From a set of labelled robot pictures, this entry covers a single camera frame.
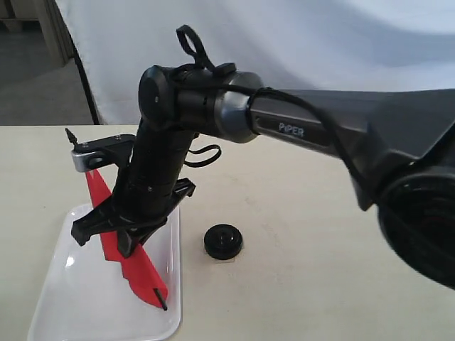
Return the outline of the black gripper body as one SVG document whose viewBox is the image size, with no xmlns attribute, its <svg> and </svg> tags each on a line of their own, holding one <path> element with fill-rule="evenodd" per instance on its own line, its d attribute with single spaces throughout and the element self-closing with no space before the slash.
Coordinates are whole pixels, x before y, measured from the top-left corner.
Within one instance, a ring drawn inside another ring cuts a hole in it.
<svg viewBox="0 0 455 341">
<path fill-rule="evenodd" d="M 185 129 L 138 128 L 132 157 L 112 194 L 110 222 L 163 222 L 195 133 Z"/>
</svg>

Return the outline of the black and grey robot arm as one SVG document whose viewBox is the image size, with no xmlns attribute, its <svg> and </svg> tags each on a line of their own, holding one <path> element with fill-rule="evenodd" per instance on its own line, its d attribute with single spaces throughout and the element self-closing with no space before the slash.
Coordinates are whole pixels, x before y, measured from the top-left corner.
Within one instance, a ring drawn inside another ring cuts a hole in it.
<svg viewBox="0 0 455 341">
<path fill-rule="evenodd" d="M 454 91 L 279 91 L 252 72 L 153 66 L 140 78 L 135 135 L 75 144 L 80 172 L 115 164 L 113 193 L 73 223 L 79 245 L 119 232 L 119 250 L 163 226 L 194 191 L 180 178 L 193 140 L 245 144 L 259 135 L 333 156 L 358 206 L 376 206 L 382 235 L 421 275 L 454 287 Z"/>
</svg>

